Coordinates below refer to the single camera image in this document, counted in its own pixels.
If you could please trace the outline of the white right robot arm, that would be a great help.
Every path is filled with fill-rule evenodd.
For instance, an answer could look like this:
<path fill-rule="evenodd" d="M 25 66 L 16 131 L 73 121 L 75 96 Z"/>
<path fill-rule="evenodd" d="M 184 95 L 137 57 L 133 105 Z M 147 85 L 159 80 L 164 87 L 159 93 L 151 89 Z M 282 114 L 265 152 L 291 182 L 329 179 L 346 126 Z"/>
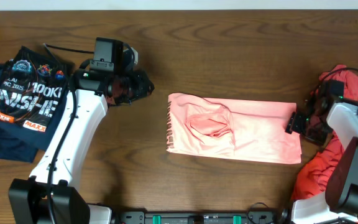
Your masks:
<path fill-rule="evenodd" d="M 283 223 L 358 222 L 358 102 L 333 96 L 324 115 L 344 147 L 344 154 L 326 190 L 295 201 L 288 213 L 282 214 Z"/>

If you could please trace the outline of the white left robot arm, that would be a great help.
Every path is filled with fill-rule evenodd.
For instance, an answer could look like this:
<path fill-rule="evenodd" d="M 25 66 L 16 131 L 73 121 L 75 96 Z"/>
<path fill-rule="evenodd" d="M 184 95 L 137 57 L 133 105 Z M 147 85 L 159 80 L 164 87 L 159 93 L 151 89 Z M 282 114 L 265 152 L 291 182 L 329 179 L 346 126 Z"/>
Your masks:
<path fill-rule="evenodd" d="M 88 204 L 77 190 L 96 128 L 109 109 L 149 96 L 154 85 L 136 69 L 138 53 L 114 40 L 96 42 L 93 58 L 68 77 L 65 111 L 45 155 L 28 179 L 8 191 L 16 223 L 117 223 L 107 205 Z"/>

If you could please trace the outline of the pink t-shirt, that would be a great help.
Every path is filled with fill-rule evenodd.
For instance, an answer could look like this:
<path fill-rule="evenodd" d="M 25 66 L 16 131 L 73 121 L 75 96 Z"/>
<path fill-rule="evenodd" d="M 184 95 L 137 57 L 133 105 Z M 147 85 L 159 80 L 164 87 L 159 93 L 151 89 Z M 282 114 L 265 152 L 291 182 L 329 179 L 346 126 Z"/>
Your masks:
<path fill-rule="evenodd" d="M 285 129 L 295 103 L 168 96 L 167 151 L 241 161 L 298 164 L 300 136 Z"/>

